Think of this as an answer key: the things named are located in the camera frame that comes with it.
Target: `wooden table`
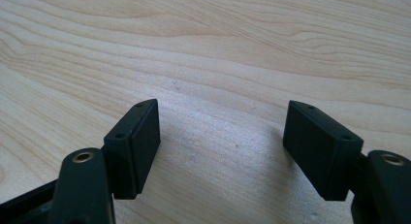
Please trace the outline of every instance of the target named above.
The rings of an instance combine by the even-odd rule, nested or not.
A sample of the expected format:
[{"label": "wooden table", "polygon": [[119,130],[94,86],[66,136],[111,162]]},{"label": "wooden table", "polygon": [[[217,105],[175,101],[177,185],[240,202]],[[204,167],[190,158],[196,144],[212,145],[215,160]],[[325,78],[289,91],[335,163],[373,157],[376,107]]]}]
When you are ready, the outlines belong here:
[{"label": "wooden table", "polygon": [[0,203],[151,98],[162,143],[117,223],[351,223],[282,147],[287,105],[411,158],[411,0],[0,0]]}]

